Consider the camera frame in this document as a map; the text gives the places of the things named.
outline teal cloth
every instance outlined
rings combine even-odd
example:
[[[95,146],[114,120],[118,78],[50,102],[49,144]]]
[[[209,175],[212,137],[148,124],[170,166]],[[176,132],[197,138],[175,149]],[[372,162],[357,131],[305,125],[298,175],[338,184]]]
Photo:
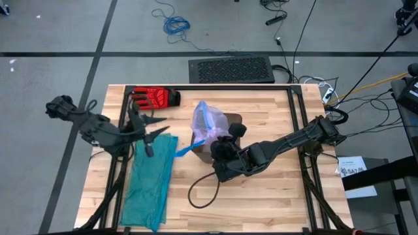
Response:
[[[123,206],[121,225],[144,226],[157,232],[165,223],[165,207],[178,138],[158,136],[151,144],[154,156],[147,157],[143,141],[137,142],[131,179]]]

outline blue cable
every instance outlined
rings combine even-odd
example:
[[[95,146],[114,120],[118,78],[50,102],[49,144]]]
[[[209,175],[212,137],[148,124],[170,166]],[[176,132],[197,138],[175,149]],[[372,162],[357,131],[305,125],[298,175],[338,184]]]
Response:
[[[239,51],[237,50],[228,50],[226,52],[222,52],[222,53],[217,53],[215,52],[215,50],[210,49],[210,48],[199,48],[197,47],[193,42],[191,42],[190,40],[187,39],[187,30],[190,29],[191,25],[190,23],[183,17],[181,16],[174,16],[174,14],[176,13],[176,9],[174,8],[173,5],[169,4],[169,3],[162,3],[158,0],[154,0],[156,3],[159,3],[161,5],[167,5],[170,6],[172,8],[172,14],[170,16],[167,16],[163,9],[161,8],[157,8],[151,11],[151,15],[153,17],[162,17],[164,18],[164,25],[163,25],[163,31],[167,34],[167,42],[169,44],[175,44],[177,42],[183,41],[183,42],[188,42],[190,43],[194,48],[196,48],[197,50],[200,51],[210,51],[212,52],[214,55],[225,55],[225,54],[231,54],[234,55],[231,52],[237,52],[238,55],[251,55],[251,54],[240,54]],[[175,40],[175,41],[170,41],[170,37],[179,37],[180,39]]]

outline plastic bag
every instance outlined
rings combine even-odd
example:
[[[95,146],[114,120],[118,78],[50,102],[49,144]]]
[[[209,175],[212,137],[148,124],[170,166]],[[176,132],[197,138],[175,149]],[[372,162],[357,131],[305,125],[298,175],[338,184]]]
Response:
[[[218,136],[230,136],[227,117],[221,110],[208,106],[204,101],[199,102],[193,112],[191,129],[195,134],[195,141],[191,146],[178,151],[177,157],[201,145],[204,145],[203,151],[209,152],[210,144],[217,140]]]

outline black and red glove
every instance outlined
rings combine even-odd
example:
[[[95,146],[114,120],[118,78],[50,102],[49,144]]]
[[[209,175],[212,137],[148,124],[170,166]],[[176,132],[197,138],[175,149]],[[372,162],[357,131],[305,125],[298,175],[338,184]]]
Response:
[[[132,99],[141,110],[167,108],[180,105],[180,92],[163,87],[136,87]]]

